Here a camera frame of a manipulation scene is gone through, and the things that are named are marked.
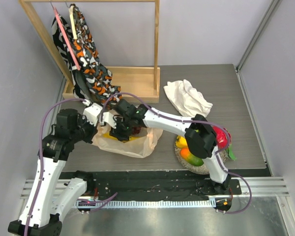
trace white cloth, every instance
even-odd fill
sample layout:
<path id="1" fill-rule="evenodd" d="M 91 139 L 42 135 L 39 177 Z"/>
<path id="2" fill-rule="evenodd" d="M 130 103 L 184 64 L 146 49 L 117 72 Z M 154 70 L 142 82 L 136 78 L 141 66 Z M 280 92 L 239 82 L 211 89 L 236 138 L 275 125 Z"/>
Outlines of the white cloth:
<path id="1" fill-rule="evenodd" d="M 167 82 L 164 90 L 170 102 L 184 117 L 194 117 L 196 114 L 207 117 L 213 106 L 188 80 Z"/>

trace translucent plastic bag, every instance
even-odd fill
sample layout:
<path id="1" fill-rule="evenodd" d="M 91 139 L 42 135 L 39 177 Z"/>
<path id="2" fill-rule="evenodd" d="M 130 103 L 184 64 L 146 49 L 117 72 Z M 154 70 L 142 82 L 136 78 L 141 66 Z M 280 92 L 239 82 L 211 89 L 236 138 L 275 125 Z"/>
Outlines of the translucent plastic bag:
<path id="1" fill-rule="evenodd" d="M 98 146 L 104 151 L 137 158 L 144 158 L 151 155 L 163 133 L 162 129 L 141 128 L 141 132 L 138 135 L 133 135 L 139 138 L 123 143 L 104 137 L 104 134 L 110 131 L 110 126 L 98 126 L 97 130 L 98 132 L 92 140 L 93 145 Z"/>

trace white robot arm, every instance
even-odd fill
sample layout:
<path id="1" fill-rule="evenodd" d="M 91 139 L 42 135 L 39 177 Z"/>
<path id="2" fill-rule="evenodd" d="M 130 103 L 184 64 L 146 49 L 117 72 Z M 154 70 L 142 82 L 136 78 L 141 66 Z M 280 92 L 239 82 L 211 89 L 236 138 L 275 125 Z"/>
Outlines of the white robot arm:
<path id="1" fill-rule="evenodd" d="M 197 120 L 206 121 L 203 116 L 186 118 L 167 114 L 154 108 L 152 112 L 143 105 L 135 107 L 121 99 L 114 107 L 120 116 L 115 118 L 111 113 L 104 112 L 100 119 L 101 105 L 89 102 L 84 104 L 88 107 L 84 109 L 83 115 L 74 109 L 61 110 L 57 115 L 57 123 L 53 126 L 54 133 L 43 139 L 43 179 L 39 179 L 39 161 L 29 200 L 19 219 L 10 223 L 8 228 L 10 233 L 24 236 L 29 208 L 34 201 L 38 183 L 41 181 L 40 191 L 36 196 L 34 209 L 30 216 L 28 236 L 58 236 L 60 234 L 62 221 L 66 214 L 81 195 L 94 189 L 94 182 L 92 174 L 77 171 L 66 189 L 53 201 L 58 178 L 69 153 L 74 149 L 74 144 L 79 141 L 91 143 L 97 132 L 96 127 L 99 120 L 101 125 L 108 123 L 112 127 L 110 135 L 120 141 L 129 140 L 133 126 L 160 128 L 184 136 L 190 152 L 202 158 L 209 169 L 214 187 L 221 190 L 228 188 L 231 177 L 225 172 L 227 169 L 219 164 L 219 154 L 215 154 L 217 151 L 215 132 L 210 125 L 197 123 Z M 190 122 L 181 122 L 182 120 L 190 120 Z"/>

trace patterned cloth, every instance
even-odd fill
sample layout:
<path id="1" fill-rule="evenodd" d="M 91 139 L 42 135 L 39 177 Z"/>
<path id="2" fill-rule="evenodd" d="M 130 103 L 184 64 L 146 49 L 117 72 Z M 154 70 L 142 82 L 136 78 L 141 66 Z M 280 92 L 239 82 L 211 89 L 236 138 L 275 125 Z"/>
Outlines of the patterned cloth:
<path id="1" fill-rule="evenodd" d="M 77 6 L 74 4 L 71 6 L 74 6 L 73 18 L 77 39 L 73 41 L 73 44 L 78 61 L 90 85 L 90 91 L 101 103 L 104 103 L 111 94 L 120 92 L 120 87 L 111 84 L 113 75 L 100 63 L 98 51 L 83 14 Z M 120 95 L 114 97 L 111 103 L 117 103 L 119 99 L 121 99 Z"/>
<path id="2" fill-rule="evenodd" d="M 60 17 L 60 20 L 62 21 L 63 28 L 65 29 L 65 31 L 67 33 L 68 39 L 72 42 L 73 35 L 72 35 L 72 30 L 71 30 L 69 24 L 65 21 L 65 19 L 63 17 L 61 17 L 61 16 L 59 16 L 59 17 Z M 52 23 L 52 35 L 53 35 L 53 40 L 54 40 L 55 46 L 57 47 L 62 59 L 64 60 L 69 71 L 71 72 L 71 76 L 73 79 L 73 85 L 74 85 L 74 89 L 73 89 L 74 96 L 91 100 L 90 97 L 88 97 L 86 94 L 84 94 L 81 91 L 80 87 L 76 83 L 75 78 L 76 78 L 76 74 L 79 73 L 79 71 L 77 70 L 77 67 L 74 64 L 73 58 L 70 54 L 70 51 L 64 41 L 64 37 L 60 31 L 60 28 L 58 26 L 56 18 L 54 18 L 53 23 Z"/>
<path id="3" fill-rule="evenodd" d="M 83 15 L 77 7 L 74 7 L 77 40 L 73 39 L 72 30 L 66 20 L 60 15 L 59 17 L 67 33 L 68 39 L 72 42 L 71 47 L 76 51 L 75 53 L 78 62 L 81 65 L 81 70 L 78 71 L 55 18 L 52 23 L 53 40 L 71 72 L 74 85 L 74 96 L 93 101 L 90 97 L 90 93 L 83 92 L 83 87 L 80 86 L 82 85 L 81 80 L 83 80 L 82 83 L 84 83 L 84 85 L 86 85 L 85 87 L 95 95 L 97 101 L 104 103 L 113 93 L 120 92 L 120 87 L 111 85 L 112 73 L 100 63 L 97 49 Z M 108 106 L 111 107 L 112 105 L 115 105 L 120 99 L 120 95 L 114 97 L 110 100 Z"/>

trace round plate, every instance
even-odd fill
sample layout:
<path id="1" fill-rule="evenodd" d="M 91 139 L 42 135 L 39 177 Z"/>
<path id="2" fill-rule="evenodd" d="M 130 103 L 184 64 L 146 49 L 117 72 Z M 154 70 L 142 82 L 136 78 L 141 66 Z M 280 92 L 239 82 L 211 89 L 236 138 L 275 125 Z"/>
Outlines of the round plate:
<path id="1" fill-rule="evenodd" d="M 208 175 L 209 174 L 208 169 L 205 164 L 203 164 L 202 166 L 193 166 L 193 165 L 189 164 L 185 159 L 183 159 L 180 154 L 181 149 L 177 148 L 175 143 L 176 142 L 174 142 L 175 155 L 183 167 L 185 167 L 189 171 L 196 173 L 196 174 L 200 174 L 200 175 Z M 226 151 L 220 152 L 220 156 L 221 156 L 223 163 L 225 163 L 226 161 L 229 160 Z"/>

